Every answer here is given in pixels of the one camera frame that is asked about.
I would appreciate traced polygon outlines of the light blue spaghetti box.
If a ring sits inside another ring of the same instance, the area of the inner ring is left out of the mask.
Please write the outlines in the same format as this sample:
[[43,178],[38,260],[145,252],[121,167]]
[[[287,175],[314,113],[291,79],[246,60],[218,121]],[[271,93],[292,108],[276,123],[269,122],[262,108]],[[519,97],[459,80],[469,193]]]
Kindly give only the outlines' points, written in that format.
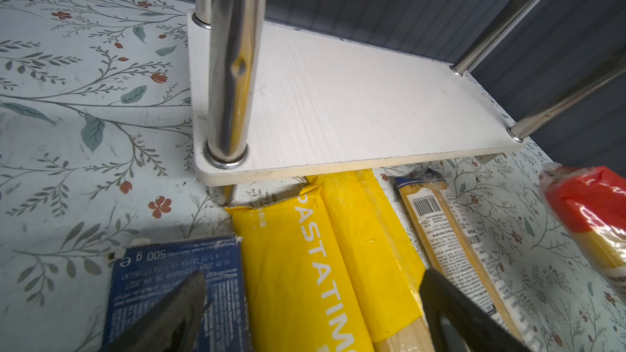
[[112,264],[103,351],[251,351],[241,239],[127,248]]

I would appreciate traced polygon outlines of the white two-tier shelf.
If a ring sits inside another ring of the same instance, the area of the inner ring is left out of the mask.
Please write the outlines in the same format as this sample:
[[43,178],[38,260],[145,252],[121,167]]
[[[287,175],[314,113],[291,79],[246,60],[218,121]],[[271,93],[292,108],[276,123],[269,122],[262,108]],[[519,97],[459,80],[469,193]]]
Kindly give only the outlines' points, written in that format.
[[264,20],[266,0],[196,0],[187,14],[193,159],[218,205],[236,186],[473,156],[482,163],[625,74],[619,48],[507,125],[470,70],[541,0],[510,0],[458,62]]

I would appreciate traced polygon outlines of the yellow pastatime spaghetti pack left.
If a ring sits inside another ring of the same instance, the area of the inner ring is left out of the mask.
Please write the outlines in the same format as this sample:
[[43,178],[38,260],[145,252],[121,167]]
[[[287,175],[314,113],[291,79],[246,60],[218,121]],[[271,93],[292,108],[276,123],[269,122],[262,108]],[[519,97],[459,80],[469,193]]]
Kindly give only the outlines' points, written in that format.
[[228,213],[241,238],[255,350],[373,350],[319,187]]

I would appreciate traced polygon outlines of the yellow spaghetti pack barcode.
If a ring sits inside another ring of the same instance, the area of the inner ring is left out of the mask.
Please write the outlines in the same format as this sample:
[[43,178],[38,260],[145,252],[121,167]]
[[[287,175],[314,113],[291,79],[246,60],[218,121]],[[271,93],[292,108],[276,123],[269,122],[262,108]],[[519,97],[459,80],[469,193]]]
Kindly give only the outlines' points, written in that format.
[[432,351],[419,288],[425,265],[369,170],[308,177],[320,187],[376,351]]

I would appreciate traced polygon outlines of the red spaghetti pack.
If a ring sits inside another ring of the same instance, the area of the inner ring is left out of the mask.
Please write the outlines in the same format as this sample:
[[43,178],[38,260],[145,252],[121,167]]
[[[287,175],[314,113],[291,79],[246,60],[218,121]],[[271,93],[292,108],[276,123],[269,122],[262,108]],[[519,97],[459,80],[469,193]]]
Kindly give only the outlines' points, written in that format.
[[625,178],[606,166],[549,163],[540,172],[541,200],[593,269],[625,300]]

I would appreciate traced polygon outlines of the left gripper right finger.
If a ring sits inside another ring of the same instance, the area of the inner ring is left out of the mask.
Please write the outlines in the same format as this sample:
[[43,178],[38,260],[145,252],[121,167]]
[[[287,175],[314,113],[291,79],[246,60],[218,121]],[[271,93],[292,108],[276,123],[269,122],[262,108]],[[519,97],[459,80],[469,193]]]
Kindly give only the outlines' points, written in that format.
[[440,272],[428,269],[419,289],[436,351],[527,351]]

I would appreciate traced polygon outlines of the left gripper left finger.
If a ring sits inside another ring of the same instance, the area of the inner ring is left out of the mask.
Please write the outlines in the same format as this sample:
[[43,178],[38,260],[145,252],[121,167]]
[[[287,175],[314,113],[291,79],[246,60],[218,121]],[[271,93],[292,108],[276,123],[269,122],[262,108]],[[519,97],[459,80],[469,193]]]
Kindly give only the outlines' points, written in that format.
[[102,351],[191,351],[205,312],[206,282],[195,271]]

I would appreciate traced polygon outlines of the blue white spaghetti pack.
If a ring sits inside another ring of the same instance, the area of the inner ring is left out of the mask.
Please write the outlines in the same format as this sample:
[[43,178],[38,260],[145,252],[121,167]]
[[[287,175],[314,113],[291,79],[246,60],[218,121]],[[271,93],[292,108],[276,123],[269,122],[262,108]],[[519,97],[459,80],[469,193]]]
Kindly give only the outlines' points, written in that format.
[[441,174],[423,169],[413,177],[395,178],[395,185],[431,267],[490,319],[538,351],[533,325]]

